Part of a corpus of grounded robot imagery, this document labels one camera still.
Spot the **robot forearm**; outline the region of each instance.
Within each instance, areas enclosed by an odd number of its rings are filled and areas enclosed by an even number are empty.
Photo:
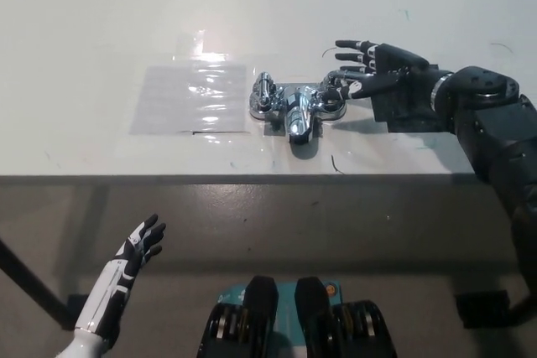
[[[59,357],[98,358],[114,346],[134,280],[162,250],[166,226],[154,226],[157,219],[152,215],[140,224],[104,267],[76,321],[75,337]]]

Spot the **robotic hand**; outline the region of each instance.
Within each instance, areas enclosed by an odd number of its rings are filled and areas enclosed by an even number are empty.
[[[357,52],[325,78],[325,100],[372,97],[434,118],[457,136],[477,177],[495,190],[512,222],[519,269],[537,296],[537,111],[510,77],[469,66],[453,73],[388,44],[336,41]]]
[[[165,223],[151,215],[121,245],[102,270],[76,321],[75,336],[59,358],[99,358],[119,336],[119,322],[134,280],[151,257],[162,251]]]

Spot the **white table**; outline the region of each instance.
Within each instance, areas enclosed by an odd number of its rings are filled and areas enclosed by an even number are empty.
[[[129,134],[146,69],[205,30],[203,52],[278,81],[318,81],[335,39],[370,39],[458,70],[511,75],[535,99],[534,0],[0,0],[0,180],[174,183],[346,181],[470,174],[449,134],[387,133],[367,103],[294,153],[285,137]]]

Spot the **chrome tap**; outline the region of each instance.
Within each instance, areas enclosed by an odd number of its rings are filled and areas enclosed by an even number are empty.
[[[321,83],[274,83],[269,73],[256,79],[250,95],[250,114],[275,126],[283,125],[289,142],[306,144],[312,137],[316,121],[336,120],[347,109],[344,100],[324,101],[322,95],[330,81]]]

